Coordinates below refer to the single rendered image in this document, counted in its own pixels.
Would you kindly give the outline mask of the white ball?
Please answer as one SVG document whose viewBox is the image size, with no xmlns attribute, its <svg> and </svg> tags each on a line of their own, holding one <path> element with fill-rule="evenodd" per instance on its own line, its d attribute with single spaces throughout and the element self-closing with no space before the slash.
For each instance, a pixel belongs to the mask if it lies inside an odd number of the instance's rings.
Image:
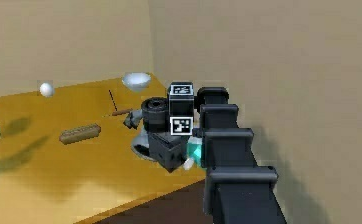
<svg viewBox="0 0 362 224">
<path fill-rule="evenodd" d="M 50 83 L 42 83 L 39 87 L 40 94 L 44 97 L 52 97 L 55 94 L 55 89 Z"/>
</svg>

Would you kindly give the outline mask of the teal bottle with white cap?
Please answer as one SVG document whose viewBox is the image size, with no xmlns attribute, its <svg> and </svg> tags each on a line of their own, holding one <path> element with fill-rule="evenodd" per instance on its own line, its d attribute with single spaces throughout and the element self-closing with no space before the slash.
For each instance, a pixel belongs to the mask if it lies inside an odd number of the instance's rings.
<svg viewBox="0 0 362 224">
<path fill-rule="evenodd" d="M 194 165 L 201 168 L 202 139 L 190 137 L 187 142 L 186 160 L 183 164 L 185 170 L 190 170 Z"/>
</svg>

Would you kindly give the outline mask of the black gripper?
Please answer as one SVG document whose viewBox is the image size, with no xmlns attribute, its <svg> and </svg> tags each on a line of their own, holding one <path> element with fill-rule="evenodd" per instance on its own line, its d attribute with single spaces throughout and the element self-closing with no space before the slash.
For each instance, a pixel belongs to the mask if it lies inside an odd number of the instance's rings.
<svg viewBox="0 0 362 224">
<path fill-rule="evenodd" d="M 166 98 L 146 99 L 141 104 L 141 109 L 144 129 L 148 134 L 149 156 L 172 173 L 186 160 L 188 137 L 171 134 Z"/>
</svg>

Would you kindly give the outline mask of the brown bread loaf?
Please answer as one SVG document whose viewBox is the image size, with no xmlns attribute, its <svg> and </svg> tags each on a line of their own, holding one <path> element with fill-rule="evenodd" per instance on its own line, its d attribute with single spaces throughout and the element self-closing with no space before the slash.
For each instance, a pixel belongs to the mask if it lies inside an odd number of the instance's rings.
<svg viewBox="0 0 362 224">
<path fill-rule="evenodd" d="M 59 136 L 59 141 L 67 145 L 98 137 L 100 133 L 101 127 L 94 123 L 63 131 Z"/>
</svg>

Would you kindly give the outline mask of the brown handled thin utensil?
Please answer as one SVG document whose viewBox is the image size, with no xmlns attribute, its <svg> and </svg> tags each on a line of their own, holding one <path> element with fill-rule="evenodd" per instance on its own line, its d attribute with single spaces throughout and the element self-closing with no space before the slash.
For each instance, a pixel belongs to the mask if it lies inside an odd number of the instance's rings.
<svg viewBox="0 0 362 224">
<path fill-rule="evenodd" d="M 133 110 L 132 108 L 119 110 L 115 103 L 112 91 L 108 90 L 108 92 L 109 92 L 109 96 L 110 96 L 110 99 L 111 99 L 113 107 L 114 107 L 114 111 L 110 114 L 110 116 L 119 116 L 119 115 L 123 115 L 123 114 L 128 114 Z"/>
</svg>

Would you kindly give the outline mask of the grey round dish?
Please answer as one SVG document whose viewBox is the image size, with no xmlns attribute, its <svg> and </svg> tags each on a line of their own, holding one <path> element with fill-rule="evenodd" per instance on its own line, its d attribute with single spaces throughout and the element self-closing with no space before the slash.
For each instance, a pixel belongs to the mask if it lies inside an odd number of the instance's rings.
<svg viewBox="0 0 362 224">
<path fill-rule="evenodd" d="M 148 134 L 145 129 L 132 140 L 131 150 L 140 158 L 155 162 L 155 159 L 150 156 Z"/>
</svg>

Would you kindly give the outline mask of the yellow wooden table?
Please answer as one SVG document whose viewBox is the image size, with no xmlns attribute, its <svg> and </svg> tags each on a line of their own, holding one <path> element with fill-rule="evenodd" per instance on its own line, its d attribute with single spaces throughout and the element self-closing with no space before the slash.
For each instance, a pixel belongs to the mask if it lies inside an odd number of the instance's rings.
<svg viewBox="0 0 362 224">
<path fill-rule="evenodd" d="M 60 87 L 51 98 L 35 92 L 0 97 L 0 224 L 93 224 L 200 181 L 202 170 L 168 173 L 130 149 L 114 107 L 137 108 L 165 87 L 152 80 L 135 93 L 110 79 Z M 98 124 L 98 137 L 64 145 L 60 134 Z"/>
</svg>

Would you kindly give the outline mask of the white bowl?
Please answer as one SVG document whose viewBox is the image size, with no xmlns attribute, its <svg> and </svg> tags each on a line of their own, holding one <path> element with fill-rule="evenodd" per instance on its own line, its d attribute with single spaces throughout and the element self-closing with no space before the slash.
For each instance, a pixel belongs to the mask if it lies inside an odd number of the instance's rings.
<svg viewBox="0 0 362 224">
<path fill-rule="evenodd" d="M 123 85 L 133 92 L 143 91 L 150 82 L 151 76 L 142 72 L 129 73 L 122 78 Z"/>
</svg>

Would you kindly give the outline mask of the small grey lumpy object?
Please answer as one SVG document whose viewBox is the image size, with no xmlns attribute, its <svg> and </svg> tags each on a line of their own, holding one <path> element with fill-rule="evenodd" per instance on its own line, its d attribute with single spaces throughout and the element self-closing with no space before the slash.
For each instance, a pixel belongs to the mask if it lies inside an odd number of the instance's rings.
<svg viewBox="0 0 362 224">
<path fill-rule="evenodd" d="M 131 112 L 128 113 L 123 124 L 129 129 L 131 128 L 137 129 L 141 119 L 142 119 L 142 111 L 132 110 Z"/>
</svg>

